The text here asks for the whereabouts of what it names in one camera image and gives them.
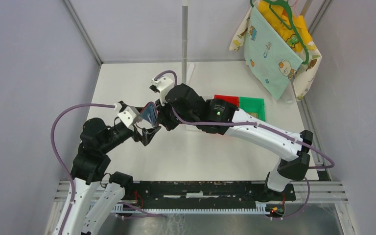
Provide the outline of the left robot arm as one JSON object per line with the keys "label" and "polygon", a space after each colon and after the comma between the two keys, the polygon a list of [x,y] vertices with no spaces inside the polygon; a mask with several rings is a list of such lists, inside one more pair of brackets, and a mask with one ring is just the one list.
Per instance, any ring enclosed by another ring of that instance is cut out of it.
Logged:
{"label": "left robot arm", "polygon": [[148,102],[142,108],[122,107],[115,119],[120,122],[107,126],[100,118],[92,118],[83,124],[80,145],[73,159],[72,169],[67,172],[69,190],[66,202],[54,229],[55,235],[96,235],[114,206],[134,194],[133,178],[115,172],[102,196],[92,206],[91,200],[106,175],[111,160],[108,152],[128,139],[148,145],[160,130],[159,104]]}

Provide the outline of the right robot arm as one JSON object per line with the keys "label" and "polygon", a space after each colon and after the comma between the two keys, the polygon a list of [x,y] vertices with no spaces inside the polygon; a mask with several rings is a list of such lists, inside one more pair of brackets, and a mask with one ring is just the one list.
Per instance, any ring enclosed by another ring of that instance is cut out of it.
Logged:
{"label": "right robot arm", "polygon": [[168,131],[180,124],[195,126],[205,133],[239,138],[276,154],[279,161],[263,186],[266,198],[277,199],[287,184],[306,177],[312,141],[310,131],[297,133],[280,129],[225,100],[205,100],[185,84],[152,84],[149,88],[159,95],[155,102],[158,123]]}

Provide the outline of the red leather card holder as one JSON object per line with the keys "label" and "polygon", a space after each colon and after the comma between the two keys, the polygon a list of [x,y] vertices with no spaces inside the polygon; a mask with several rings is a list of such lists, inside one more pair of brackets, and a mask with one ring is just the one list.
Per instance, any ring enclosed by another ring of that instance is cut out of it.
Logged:
{"label": "red leather card holder", "polygon": [[147,122],[152,127],[158,126],[158,110],[157,105],[150,101],[140,111],[141,122]]}

